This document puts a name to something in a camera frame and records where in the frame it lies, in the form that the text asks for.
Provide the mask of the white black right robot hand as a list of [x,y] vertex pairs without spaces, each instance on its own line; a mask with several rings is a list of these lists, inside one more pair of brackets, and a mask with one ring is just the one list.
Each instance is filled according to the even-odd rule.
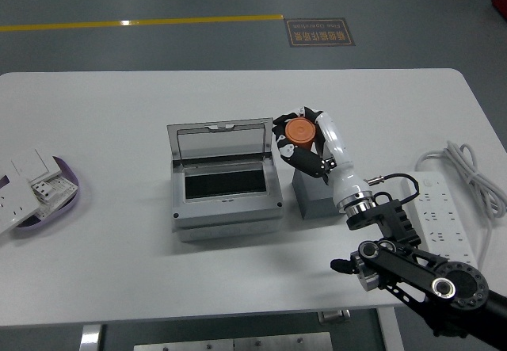
[[339,212],[351,216],[375,207],[368,183],[354,171],[353,161],[328,113],[302,107],[273,120],[273,134],[282,160],[333,189]]

